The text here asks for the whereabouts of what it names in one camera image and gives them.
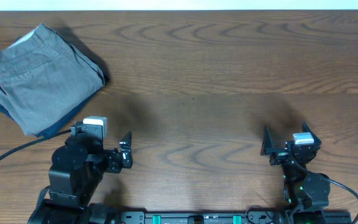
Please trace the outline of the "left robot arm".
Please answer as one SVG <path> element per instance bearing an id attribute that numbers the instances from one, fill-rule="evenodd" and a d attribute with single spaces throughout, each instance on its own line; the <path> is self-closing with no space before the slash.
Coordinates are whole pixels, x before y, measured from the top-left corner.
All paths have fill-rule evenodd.
<path id="1" fill-rule="evenodd" d="M 120 223 L 119 212 L 90 200 L 104 173 L 130 169 L 132 133 L 119 142 L 120 149 L 105 149 L 103 135 L 90 130 L 72 131 L 52 155 L 47 188 L 50 198 L 39 196 L 29 223 Z"/>

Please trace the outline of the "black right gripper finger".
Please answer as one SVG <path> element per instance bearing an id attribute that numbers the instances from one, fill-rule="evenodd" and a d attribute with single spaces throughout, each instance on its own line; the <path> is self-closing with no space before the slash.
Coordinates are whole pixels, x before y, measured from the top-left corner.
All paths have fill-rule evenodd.
<path id="1" fill-rule="evenodd" d="M 302 145 L 321 145 L 321 140 L 314 132 L 312 132 L 311 128 L 307 125 L 305 121 L 301 124 L 302 128 L 302 137 L 301 137 L 301 144 Z"/>
<path id="2" fill-rule="evenodd" d="M 270 131 L 268 129 L 268 126 L 264 126 L 264 137 L 263 137 L 263 141 L 262 141 L 260 155 L 261 156 L 269 156 L 273 152 L 275 152 L 275 148 L 273 145 L 272 137 L 270 135 Z"/>

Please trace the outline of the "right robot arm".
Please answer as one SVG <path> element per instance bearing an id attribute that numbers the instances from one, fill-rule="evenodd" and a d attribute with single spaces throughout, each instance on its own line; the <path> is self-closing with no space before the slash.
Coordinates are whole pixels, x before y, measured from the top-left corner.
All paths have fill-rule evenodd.
<path id="1" fill-rule="evenodd" d="M 317 155 L 321 140 L 306 123 L 284 147 L 275 147 L 268 127 L 264 127 L 261 155 L 269 156 L 271 166 L 281 166 L 284 199 L 289 206 L 275 215 L 275 223 L 324 223 L 323 208 L 329 205 L 330 183 L 324 174 L 306 168 Z"/>

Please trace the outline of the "grey shorts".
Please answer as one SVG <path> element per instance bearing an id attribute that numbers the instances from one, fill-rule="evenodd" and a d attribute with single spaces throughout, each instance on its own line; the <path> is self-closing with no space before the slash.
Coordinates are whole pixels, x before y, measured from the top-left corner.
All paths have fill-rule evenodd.
<path id="1" fill-rule="evenodd" d="M 40 24 L 0 50 L 0 105 L 25 135 L 35 134 L 101 89 L 100 71 L 58 32 Z"/>

